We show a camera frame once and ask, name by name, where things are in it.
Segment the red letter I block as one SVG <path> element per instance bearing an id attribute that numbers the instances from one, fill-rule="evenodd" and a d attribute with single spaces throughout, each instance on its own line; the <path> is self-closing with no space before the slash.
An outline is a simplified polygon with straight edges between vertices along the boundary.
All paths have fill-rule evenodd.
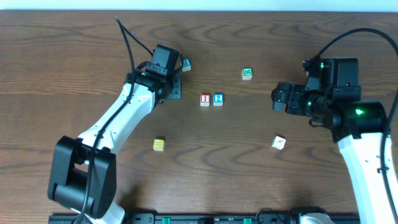
<path id="1" fill-rule="evenodd" d="M 202 94 L 200 95 L 200 106 L 210 106 L 211 95 Z"/>

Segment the blue number 2 block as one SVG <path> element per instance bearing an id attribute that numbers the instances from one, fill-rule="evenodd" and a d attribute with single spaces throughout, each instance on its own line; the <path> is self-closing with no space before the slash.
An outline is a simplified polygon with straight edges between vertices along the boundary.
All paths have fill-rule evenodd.
<path id="1" fill-rule="evenodd" d="M 213 95 L 213 106 L 222 106 L 224 103 L 224 94 L 217 93 Z"/>

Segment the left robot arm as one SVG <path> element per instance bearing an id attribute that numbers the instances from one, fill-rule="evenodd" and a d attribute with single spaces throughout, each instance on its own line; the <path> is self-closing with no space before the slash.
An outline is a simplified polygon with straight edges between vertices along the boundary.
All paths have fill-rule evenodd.
<path id="1" fill-rule="evenodd" d="M 52 215 L 49 223 L 128 223 L 125 209 L 114 200 L 116 156 L 159 101 L 181 96 L 179 75 L 128 74 L 116 101 L 91 128 L 76 139 L 63 136 L 55 145 L 47 193 L 74 213 Z"/>

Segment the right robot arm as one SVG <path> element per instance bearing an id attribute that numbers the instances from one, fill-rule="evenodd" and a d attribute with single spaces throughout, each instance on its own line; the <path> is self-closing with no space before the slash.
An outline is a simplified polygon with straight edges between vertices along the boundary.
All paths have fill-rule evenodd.
<path id="1" fill-rule="evenodd" d="M 397 223 L 397 177 L 392 160 L 393 102 L 386 113 L 378 101 L 361 100 L 361 87 L 345 84 L 310 90 L 278 83 L 273 110 L 308 116 L 313 127 L 331 131 L 345 160 L 361 223 Z"/>

